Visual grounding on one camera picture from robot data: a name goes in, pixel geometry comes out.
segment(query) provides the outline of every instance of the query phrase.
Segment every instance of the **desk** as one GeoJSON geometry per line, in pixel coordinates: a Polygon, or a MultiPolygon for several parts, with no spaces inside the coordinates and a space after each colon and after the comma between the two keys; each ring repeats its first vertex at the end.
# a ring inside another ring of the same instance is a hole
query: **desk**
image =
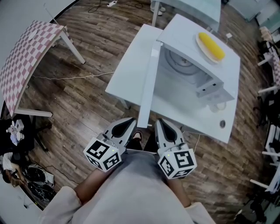
{"type": "Polygon", "coordinates": [[[221,0],[156,0],[152,26],[156,25],[160,2],[192,15],[207,24],[212,30],[218,32],[221,16],[221,0]]]}
{"type": "Polygon", "coordinates": [[[16,42],[0,73],[0,87],[11,116],[14,113],[46,117],[53,115],[50,112],[23,109],[18,106],[33,72],[59,37],[64,40],[78,60],[82,64],[85,63],[67,36],[64,26],[33,21],[16,42]],[[37,33],[34,38],[28,40],[29,35],[35,30],[37,33]]]}
{"type": "MultiPolygon", "coordinates": [[[[121,99],[123,103],[128,101],[141,104],[152,45],[161,32],[161,29],[149,25],[142,26],[115,70],[105,90],[107,93],[121,99]]],[[[236,94],[234,100],[227,102],[225,110],[211,112],[209,106],[200,103],[196,95],[177,79],[163,76],[157,76],[151,110],[184,125],[189,132],[208,135],[228,143],[238,98],[240,58],[229,48],[227,54],[233,55],[230,60],[225,58],[224,63],[230,69],[231,85],[236,94]],[[220,128],[221,120],[226,122],[223,129],[220,128]]]]}

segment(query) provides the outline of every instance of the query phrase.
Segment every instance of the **gray shirt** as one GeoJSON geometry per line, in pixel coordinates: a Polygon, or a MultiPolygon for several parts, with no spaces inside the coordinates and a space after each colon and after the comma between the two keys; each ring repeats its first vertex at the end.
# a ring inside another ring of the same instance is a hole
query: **gray shirt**
{"type": "Polygon", "coordinates": [[[63,187],[43,211],[39,223],[214,223],[202,204],[189,209],[192,208],[193,217],[163,182],[153,155],[139,151],[129,152],[124,163],[84,206],[71,188],[63,187]]]}

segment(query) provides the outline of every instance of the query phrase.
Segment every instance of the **white desk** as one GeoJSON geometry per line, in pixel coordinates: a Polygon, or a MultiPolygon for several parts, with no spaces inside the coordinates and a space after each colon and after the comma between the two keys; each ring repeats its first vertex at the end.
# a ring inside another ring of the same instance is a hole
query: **white desk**
{"type": "MultiPolygon", "coordinates": [[[[162,30],[149,25],[142,26],[115,70],[105,90],[107,93],[122,101],[141,104],[151,48],[161,32],[162,30]]],[[[240,58],[233,57],[226,63],[234,75],[231,84],[236,89],[236,95],[235,100],[227,102],[225,110],[217,113],[211,112],[208,106],[200,103],[196,95],[186,89],[177,79],[163,76],[157,76],[151,110],[183,124],[190,132],[208,135],[227,143],[233,126],[238,98],[240,58]],[[178,95],[184,95],[185,98],[179,99],[176,97],[178,95]],[[220,128],[221,120],[226,122],[223,129],[220,128]]]]}
{"type": "Polygon", "coordinates": [[[192,15],[218,32],[221,16],[221,0],[156,0],[152,26],[156,24],[160,2],[192,15]]]}

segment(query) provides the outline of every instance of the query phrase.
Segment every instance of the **person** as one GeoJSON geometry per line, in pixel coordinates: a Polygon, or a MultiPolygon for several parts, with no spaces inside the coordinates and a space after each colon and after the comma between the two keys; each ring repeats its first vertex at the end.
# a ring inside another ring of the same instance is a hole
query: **person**
{"type": "Polygon", "coordinates": [[[2,177],[6,183],[11,183],[14,187],[22,185],[25,182],[25,178],[22,174],[21,168],[18,164],[12,163],[13,153],[5,153],[3,155],[3,173],[2,177]]]}
{"type": "Polygon", "coordinates": [[[141,140],[136,132],[126,146],[135,150],[123,154],[117,168],[95,169],[74,190],[62,187],[38,223],[214,224],[201,203],[191,204],[180,179],[164,177],[154,155],[139,147],[141,140]]]}
{"type": "MultiPolygon", "coordinates": [[[[152,12],[154,12],[155,4],[156,4],[156,2],[155,2],[154,0],[151,0],[151,1],[150,1],[150,10],[151,10],[152,12]]],[[[162,4],[160,3],[160,5],[159,5],[159,10],[158,10],[157,15],[158,15],[158,16],[162,16],[163,13],[164,13],[165,11],[166,11],[166,9],[165,9],[165,8],[162,6],[162,4]]]]}

